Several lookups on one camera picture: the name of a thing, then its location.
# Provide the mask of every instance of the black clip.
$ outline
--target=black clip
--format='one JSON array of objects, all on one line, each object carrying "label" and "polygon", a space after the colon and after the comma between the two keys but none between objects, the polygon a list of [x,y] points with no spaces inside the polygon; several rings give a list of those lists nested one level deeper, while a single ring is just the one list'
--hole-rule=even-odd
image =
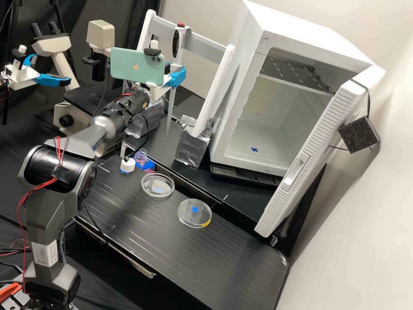
[{"label": "black clip", "polygon": [[145,55],[148,55],[148,56],[157,56],[157,55],[160,54],[160,50],[159,49],[145,48],[145,49],[143,49],[143,53]]}]

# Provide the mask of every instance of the orange component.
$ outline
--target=orange component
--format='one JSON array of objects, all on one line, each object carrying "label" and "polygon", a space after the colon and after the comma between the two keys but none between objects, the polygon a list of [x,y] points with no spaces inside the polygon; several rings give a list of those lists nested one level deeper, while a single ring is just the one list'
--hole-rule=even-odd
[{"label": "orange component", "polygon": [[18,283],[13,283],[6,288],[0,290],[0,303],[5,301],[10,295],[14,295],[18,291],[20,291],[22,286]]}]

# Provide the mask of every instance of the robotic arm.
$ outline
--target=robotic arm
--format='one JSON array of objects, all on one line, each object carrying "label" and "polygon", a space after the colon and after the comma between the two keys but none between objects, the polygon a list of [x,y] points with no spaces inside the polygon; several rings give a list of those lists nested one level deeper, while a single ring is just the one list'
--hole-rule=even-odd
[{"label": "robotic arm", "polygon": [[120,135],[148,105],[146,89],[130,93],[108,104],[86,129],[70,138],[61,138],[62,145],[67,142],[61,165],[52,139],[34,147],[23,162],[18,179],[28,189],[57,178],[27,200],[27,231],[33,262],[24,276],[25,291],[30,296],[25,309],[72,309],[80,275],[66,263],[61,248],[63,226],[82,210],[95,182],[94,150],[100,143]]}]

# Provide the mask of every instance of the black foam block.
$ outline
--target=black foam block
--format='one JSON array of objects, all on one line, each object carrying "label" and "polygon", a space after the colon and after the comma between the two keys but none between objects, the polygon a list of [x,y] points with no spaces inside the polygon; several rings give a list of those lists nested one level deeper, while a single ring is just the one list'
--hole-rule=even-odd
[{"label": "black foam block", "polygon": [[339,134],[351,154],[380,142],[380,137],[367,116],[339,128]]}]

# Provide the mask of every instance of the mini refrigerator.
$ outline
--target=mini refrigerator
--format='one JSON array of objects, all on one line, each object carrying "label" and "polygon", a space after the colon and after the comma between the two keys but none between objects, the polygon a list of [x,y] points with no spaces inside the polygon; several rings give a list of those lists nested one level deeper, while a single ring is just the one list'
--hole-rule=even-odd
[{"label": "mini refrigerator", "polygon": [[385,70],[332,29],[246,0],[229,44],[200,117],[214,119],[212,162],[284,177],[255,228],[267,237],[340,142],[337,129],[365,112],[367,92],[351,79],[372,90]]}]

